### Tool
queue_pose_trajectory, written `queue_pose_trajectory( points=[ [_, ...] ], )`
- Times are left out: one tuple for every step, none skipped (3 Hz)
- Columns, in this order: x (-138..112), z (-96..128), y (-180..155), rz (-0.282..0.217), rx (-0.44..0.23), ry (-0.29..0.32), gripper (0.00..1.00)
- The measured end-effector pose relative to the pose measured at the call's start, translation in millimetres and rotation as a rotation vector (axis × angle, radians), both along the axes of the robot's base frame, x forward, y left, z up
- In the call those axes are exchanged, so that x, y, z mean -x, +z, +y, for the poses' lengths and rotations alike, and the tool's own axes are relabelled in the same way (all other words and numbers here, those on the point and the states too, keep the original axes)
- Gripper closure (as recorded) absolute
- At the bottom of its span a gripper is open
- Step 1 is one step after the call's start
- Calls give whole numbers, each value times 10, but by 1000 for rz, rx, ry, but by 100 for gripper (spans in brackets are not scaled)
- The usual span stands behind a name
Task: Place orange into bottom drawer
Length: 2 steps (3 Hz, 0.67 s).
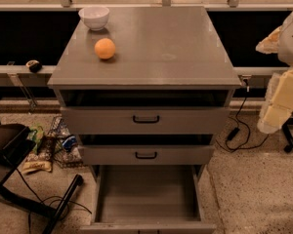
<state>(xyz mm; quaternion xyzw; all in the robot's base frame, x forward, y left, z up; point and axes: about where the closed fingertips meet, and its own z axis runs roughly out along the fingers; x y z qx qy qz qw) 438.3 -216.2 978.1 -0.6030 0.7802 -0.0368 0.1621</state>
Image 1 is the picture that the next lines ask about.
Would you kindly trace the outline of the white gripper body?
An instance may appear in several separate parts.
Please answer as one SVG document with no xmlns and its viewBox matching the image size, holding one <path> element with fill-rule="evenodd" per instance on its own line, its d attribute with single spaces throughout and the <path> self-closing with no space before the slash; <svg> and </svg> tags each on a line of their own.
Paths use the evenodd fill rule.
<svg viewBox="0 0 293 234">
<path fill-rule="evenodd" d="M 262 54 L 276 54 L 279 48 L 280 26 L 270 33 L 265 39 L 260 41 L 255 50 Z"/>
</svg>

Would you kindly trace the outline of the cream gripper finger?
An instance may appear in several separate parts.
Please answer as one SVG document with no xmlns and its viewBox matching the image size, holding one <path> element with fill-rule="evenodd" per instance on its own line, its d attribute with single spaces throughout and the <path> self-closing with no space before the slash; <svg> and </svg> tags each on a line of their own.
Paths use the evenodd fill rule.
<svg viewBox="0 0 293 234">
<path fill-rule="evenodd" d="M 274 73 L 272 75 L 272 78 L 270 79 L 268 85 L 267 85 L 267 90 L 266 90 L 266 95 L 265 95 L 265 99 L 266 99 L 265 108 L 266 108 L 266 110 L 276 109 L 276 106 L 272 103 L 272 98 L 273 98 L 273 95 L 277 89 L 280 77 L 281 77 L 280 74 Z"/>
<path fill-rule="evenodd" d="M 265 103 L 263 103 L 259 114 L 257 128 L 264 134 L 273 134 L 280 130 L 293 113 L 293 67 L 280 75 L 272 98 L 276 109 L 266 110 Z"/>
</svg>

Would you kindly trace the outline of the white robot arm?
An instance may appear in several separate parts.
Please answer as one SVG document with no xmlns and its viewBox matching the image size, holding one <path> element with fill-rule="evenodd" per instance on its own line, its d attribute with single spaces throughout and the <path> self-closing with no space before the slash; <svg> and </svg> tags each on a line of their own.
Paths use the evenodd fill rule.
<svg viewBox="0 0 293 234">
<path fill-rule="evenodd" d="M 280 27 L 258 43 L 256 51 L 277 54 L 280 61 L 289 65 L 289 69 L 284 73 L 272 75 L 259 114 L 259 131 L 272 134 L 278 131 L 293 113 L 293 12 Z"/>
</svg>

